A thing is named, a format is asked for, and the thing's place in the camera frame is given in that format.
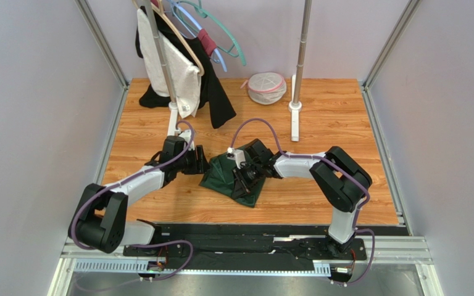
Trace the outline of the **dark green cloth napkin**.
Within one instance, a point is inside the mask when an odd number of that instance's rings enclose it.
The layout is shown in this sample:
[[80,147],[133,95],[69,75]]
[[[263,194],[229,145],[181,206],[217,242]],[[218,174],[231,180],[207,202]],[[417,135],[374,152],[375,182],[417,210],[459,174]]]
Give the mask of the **dark green cloth napkin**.
[[236,168],[234,160],[226,157],[226,152],[212,157],[209,161],[210,169],[204,173],[201,179],[200,186],[218,192],[237,204],[254,208],[262,192],[266,179],[261,179],[256,186],[251,190],[250,194],[245,194],[241,197],[232,197],[233,189],[235,187],[235,179],[232,169]]

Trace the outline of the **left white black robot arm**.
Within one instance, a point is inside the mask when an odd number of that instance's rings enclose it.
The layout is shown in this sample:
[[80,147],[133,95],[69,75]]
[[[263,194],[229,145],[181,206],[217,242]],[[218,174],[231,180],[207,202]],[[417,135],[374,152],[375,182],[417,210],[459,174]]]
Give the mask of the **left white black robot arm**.
[[199,175],[208,169],[203,147],[194,145],[190,129],[167,136],[162,150],[136,173],[105,186],[91,183],[84,188],[68,236],[81,249],[104,253],[150,245],[157,226],[148,221],[129,222],[128,207],[164,188],[179,173]]

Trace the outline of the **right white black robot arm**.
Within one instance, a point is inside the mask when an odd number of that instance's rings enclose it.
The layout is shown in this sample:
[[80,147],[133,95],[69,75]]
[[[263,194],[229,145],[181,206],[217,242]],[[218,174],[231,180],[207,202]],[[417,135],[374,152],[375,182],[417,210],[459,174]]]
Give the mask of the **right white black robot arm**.
[[328,237],[346,246],[355,237],[359,210],[368,198],[370,175],[342,148],[303,155],[280,150],[276,154],[258,139],[242,149],[228,148],[226,157],[235,162],[232,169],[232,199],[245,197],[266,178],[313,179],[333,207]]

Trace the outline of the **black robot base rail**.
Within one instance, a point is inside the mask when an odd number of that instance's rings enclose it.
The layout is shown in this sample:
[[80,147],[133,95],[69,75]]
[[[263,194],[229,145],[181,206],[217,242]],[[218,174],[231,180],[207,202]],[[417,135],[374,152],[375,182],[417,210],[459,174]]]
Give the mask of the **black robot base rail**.
[[201,271],[312,271],[314,262],[370,258],[371,236],[358,234],[346,247],[328,237],[328,226],[283,224],[171,224],[157,226],[152,244],[120,247],[125,257],[158,258],[165,267]]

